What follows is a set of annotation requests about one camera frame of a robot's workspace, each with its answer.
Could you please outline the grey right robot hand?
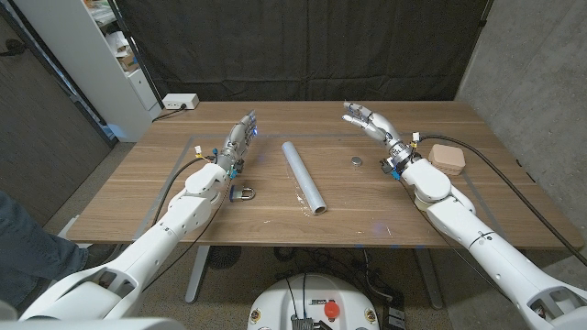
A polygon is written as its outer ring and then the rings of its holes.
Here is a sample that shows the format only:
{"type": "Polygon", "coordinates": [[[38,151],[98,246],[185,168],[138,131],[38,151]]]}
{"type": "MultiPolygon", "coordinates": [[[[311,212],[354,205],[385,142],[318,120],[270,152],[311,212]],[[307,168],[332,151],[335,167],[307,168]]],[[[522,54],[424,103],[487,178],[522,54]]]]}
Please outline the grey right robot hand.
{"type": "Polygon", "coordinates": [[[412,162],[414,149],[404,143],[393,125],[381,114],[369,108],[351,102],[344,102],[347,113],[342,119],[362,129],[362,131],[380,143],[389,153],[387,163],[398,175],[412,162]]]}

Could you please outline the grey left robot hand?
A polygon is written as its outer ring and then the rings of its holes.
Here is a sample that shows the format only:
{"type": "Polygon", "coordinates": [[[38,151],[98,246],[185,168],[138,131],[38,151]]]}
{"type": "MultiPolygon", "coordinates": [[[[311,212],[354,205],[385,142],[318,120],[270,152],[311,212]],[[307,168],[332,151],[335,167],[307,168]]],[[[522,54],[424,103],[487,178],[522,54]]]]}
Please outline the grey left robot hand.
{"type": "Polygon", "coordinates": [[[233,179],[242,172],[244,158],[252,140],[257,136],[256,112],[249,111],[230,130],[222,149],[216,155],[216,165],[233,179]]]}

